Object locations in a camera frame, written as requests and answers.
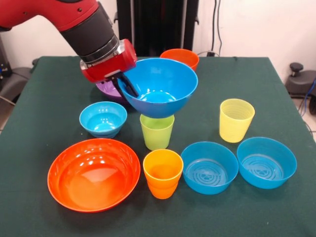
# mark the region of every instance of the large blue bowl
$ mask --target large blue bowl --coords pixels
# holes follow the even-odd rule
[[[79,116],[81,126],[98,138],[115,137],[127,118],[126,109],[117,103],[104,101],[86,107]]]
[[[239,171],[253,186],[274,189],[296,171],[294,154],[284,144],[266,137],[244,140],[237,149]]]
[[[191,189],[201,194],[224,191],[238,174],[235,155],[214,142],[197,142],[181,154],[183,177]]]
[[[125,84],[118,85],[127,101],[143,115],[160,119],[179,111],[198,85],[198,77],[187,65],[164,58],[149,58],[136,62],[125,75],[139,96],[128,93]]]

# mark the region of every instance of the plastic bowl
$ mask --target plastic bowl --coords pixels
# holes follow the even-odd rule
[[[235,155],[214,142],[193,143],[182,152],[181,158],[186,183],[200,194],[224,191],[238,174]]]
[[[102,91],[109,99],[118,103],[127,104],[127,101],[121,97],[118,90],[114,87],[111,81],[105,83],[96,83],[97,88]]]
[[[135,98],[118,80],[127,101],[140,113],[154,119],[166,118],[179,111],[198,85],[198,77],[187,65],[164,58],[136,62],[125,75],[139,96]]]
[[[253,186],[274,189],[296,171],[294,154],[284,144],[266,137],[244,140],[237,149],[239,171]]]
[[[103,101],[86,107],[79,116],[81,126],[98,138],[115,137],[127,118],[126,109],[115,102]]]
[[[160,58],[169,58],[181,63],[184,63],[191,67],[194,71],[197,69],[199,57],[191,50],[184,48],[173,48],[163,52]]]
[[[90,139],[64,150],[51,165],[47,184],[53,198],[79,212],[107,210],[135,188],[140,163],[126,144]]]

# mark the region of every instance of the cup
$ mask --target cup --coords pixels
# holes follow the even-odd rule
[[[178,186],[183,161],[174,151],[159,149],[150,152],[143,161],[148,187],[154,197],[167,199]]]
[[[191,50],[183,48],[173,48],[163,52],[160,58],[168,58],[181,63],[184,63],[191,67],[194,71],[197,69],[199,57]]]
[[[240,142],[255,115],[255,109],[247,101],[228,99],[221,103],[219,134],[227,142]]]
[[[169,145],[174,123],[174,115],[166,118],[150,118],[140,115],[146,147],[153,151],[165,149]]]

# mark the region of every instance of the yellow cup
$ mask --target yellow cup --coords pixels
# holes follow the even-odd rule
[[[247,101],[228,99],[221,103],[219,134],[227,142],[240,142],[245,136],[255,109]]]
[[[150,152],[143,161],[148,187],[154,197],[167,199],[178,186],[183,161],[174,151],[160,149]]]
[[[150,118],[141,115],[140,123],[145,145],[149,150],[165,149],[169,146],[174,115],[167,118]]]

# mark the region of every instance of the purple bowl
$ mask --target purple bowl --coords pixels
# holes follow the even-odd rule
[[[105,83],[96,83],[99,90],[101,90],[106,96],[108,96],[111,100],[114,100],[119,103],[125,103],[128,102],[121,97],[117,89],[114,87],[113,83],[111,81],[105,82]]]

